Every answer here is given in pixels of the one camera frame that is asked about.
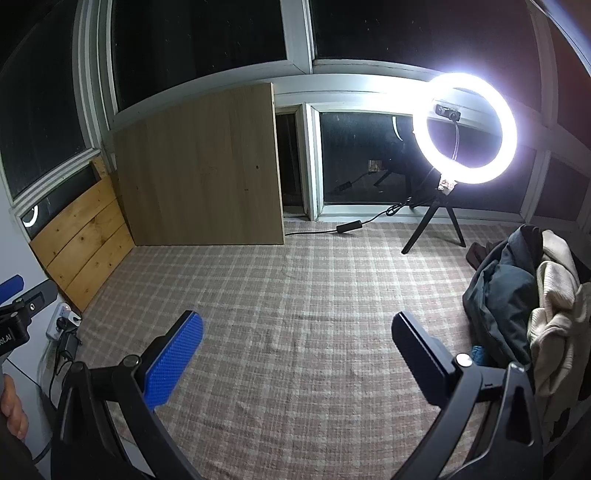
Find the person's left hand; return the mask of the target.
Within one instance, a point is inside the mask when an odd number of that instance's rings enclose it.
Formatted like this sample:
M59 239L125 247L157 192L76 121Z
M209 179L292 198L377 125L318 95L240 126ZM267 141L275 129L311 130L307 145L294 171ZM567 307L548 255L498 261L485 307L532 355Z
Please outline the person's left hand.
M1 411L7 419L9 432L19 440L23 440L28 432L28 417L17 395L13 379L8 374L4 374L3 380L4 389L1 395Z

